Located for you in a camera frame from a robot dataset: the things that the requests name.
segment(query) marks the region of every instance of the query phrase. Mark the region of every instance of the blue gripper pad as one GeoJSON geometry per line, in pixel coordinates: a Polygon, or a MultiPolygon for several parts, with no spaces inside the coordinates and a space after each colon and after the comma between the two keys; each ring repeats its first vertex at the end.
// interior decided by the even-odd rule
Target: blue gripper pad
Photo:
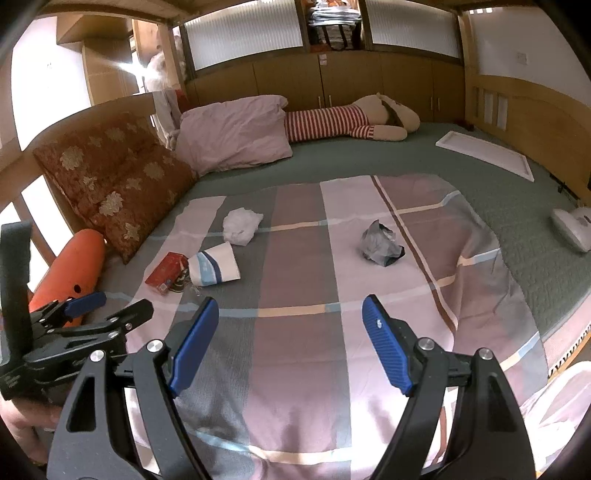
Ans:
{"type": "Polygon", "coordinates": [[[219,323],[220,311],[214,299],[208,299],[200,310],[174,356],[168,387],[175,397],[191,385],[219,323]]]}
{"type": "Polygon", "coordinates": [[[88,312],[101,308],[105,303],[107,303],[107,296],[104,292],[96,291],[94,293],[89,293],[79,299],[70,300],[64,309],[64,315],[71,319],[75,319],[88,312]]]}
{"type": "Polygon", "coordinates": [[[378,301],[373,295],[366,297],[363,301],[361,308],[363,324],[379,360],[382,362],[382,367],[384,367],[390,384],[399,388],[402,394],[408,396],[413,387],[413,382],[408,374],[407,354],[388,325],[387,318],[390,322],[396,322],[396,320],[386,318],[378,307],[379,302],[378,304],[376,302],[378,301]]]}

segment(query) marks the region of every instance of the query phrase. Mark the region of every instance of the black clamp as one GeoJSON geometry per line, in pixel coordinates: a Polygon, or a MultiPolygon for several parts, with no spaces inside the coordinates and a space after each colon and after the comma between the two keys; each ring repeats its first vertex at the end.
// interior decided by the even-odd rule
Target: black clamp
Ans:
{"type": "Polygon", "coordinates": [[[112,355],[124,354],[125,334],[154,314],[152,304],[140,300],[102,323],[65,327],[72,319],[103,306],[106,297],[101,292],[53,301],[29,314],[30,240],[30,224],[2,225],[0,393],[5,400],[45,397],[48,388],[73,381],[88,355],[96,349],[112,355]]]}
{"type": "Polygon", "coordinates": [[[371,480],[534,480],[534,458],[511,387],[488,348],[473,356],[444,351],[390,318],[375,295],[363,323],[390,383],[409,397],[371,480]],[[423,472],[447,387],[458,387],[443,462],[423,472]]]}
{"type": "Polygon", "coordinates": [[[141,466],[124,388],[135,388],[152,452],[167,480],[210,480],[174,406],[193,380],[219,320],[206,298],[193,319],[138,352],[93,351],[74,382],[53,439],[49,480],[155,479],[141,466]]]}

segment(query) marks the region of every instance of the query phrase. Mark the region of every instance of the striped stuffed animal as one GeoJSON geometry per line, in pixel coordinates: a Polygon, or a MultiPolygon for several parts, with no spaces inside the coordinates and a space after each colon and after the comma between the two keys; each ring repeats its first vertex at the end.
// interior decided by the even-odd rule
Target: striped stuffed animal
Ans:
{"type": "Polygon", "coordinates": [[[351,105],[287,112],[290,143],[349,135],[369,140],[399,141],[421,125],[410,108],[377,93],[351,105]]]}

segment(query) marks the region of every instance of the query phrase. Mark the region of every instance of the pink pillow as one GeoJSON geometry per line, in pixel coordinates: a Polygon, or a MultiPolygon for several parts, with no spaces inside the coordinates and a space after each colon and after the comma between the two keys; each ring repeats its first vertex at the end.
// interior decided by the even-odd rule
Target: pink pillow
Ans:
{"type": "Polygon", "coordinates": [[[185,112],[176,154],[200,176],[291,157],[285,97],[259,95],[185,112]]]}

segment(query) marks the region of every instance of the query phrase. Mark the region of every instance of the electrical outlet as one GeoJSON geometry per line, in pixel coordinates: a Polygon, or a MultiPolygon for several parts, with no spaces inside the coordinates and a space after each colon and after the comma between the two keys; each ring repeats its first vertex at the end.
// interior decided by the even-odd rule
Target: electrical outlet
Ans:
{"type": "Polygon", "coordinates": [[[523,53],[522,51],[517,52],[517,63],[528,65],[527,53],[523,53]]]}

